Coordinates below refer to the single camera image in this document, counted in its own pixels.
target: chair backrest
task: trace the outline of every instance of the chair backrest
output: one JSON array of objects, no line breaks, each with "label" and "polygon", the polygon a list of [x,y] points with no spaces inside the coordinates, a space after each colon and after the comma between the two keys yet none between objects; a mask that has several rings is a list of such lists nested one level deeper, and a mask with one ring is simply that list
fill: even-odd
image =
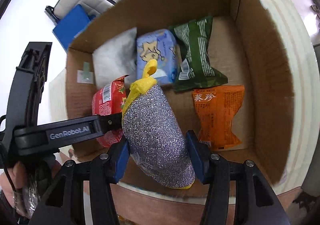
[{"label": "chair backrest", "polygon": [[99,15],[116,4],[113,0],[59,0],[53,9],[53,14],[62,19],[76,5],[81,5],[86,13]]}]

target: cardboard box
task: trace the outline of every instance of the cardboard box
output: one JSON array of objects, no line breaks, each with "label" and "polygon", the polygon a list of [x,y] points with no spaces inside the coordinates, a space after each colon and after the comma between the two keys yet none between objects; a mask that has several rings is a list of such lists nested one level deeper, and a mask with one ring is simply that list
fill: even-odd
[{"label": "cardboard box", "polygon": [[[320,115],[314,109],[320,106],[315,95],[320,94],[320,78],[307,31],[290,2],[120,1],[95,19],[68,49],[68,118],[91,115],[97,89],[93,84],[77,83],[77,71],[85,61],[93,72],[92,53],[105,41],[132,27],[137,27],[140,36],[207,15],[214,17],[208,49],[211,66],[228,77],[229,85],[245,86],[244,102],[232,125],[243,143],[219,154],[235,162],[253,160],[277,194],[300,186],[319,132]],[[165,95],[182,132],[193,129],[197,133],[200,123],[191,92],[166,90]],[[74,149],[83,158],[95,155],[101,147],[91,140],[74,145]],[[208,190],[198,181],[189,190],[162,187],[132,160],[121,183],[172,199],[205,199]]]}]

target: blue folder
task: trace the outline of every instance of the blue folder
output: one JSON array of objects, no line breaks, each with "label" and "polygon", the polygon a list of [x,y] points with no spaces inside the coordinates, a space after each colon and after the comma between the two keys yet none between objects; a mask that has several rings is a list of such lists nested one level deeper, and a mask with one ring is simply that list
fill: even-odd
[{"label": "blue folder", "polygon": [[53,33],[59,40],[65,51],[74,37],[86,28],[92,18],[89,18],[81,5],[76,5],[60,20],[53,29]]}]

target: white package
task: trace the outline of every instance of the white package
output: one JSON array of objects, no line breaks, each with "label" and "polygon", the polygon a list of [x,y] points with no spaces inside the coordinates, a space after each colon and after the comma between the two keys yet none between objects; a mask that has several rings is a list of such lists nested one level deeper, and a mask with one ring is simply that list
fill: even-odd
[{"label": "white package", "polygon": [[136,80],[137,28],[127,30],[106,41],[92,54],[97,89],[117,78],[125,78],[126,86]]}]

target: barcode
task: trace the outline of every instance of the barcode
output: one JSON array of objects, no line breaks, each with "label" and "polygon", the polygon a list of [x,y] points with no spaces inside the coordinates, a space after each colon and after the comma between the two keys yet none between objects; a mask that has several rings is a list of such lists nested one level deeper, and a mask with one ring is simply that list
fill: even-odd
[{"label": "barcode", "polygon": [[210,141],[202,141],[202,140],[200,140],[200,143],[206,144],[207,146],[211,147],[211,142]]},{"label": "barcode", "polygon": [[110,100],[111,100],[111,84],[103,88],[102,103],[105,103],[106,101],[110,101]]},{"label": "barcode", "polygon": [[187,59],[183,60],[183,62],[181,63],[180,67],[181,67],[181,72],[179,73],[178,80],[190,79],[189,78],[189,70],[190,70],[190,68],[189,68],[189,64],[188,64]]}]

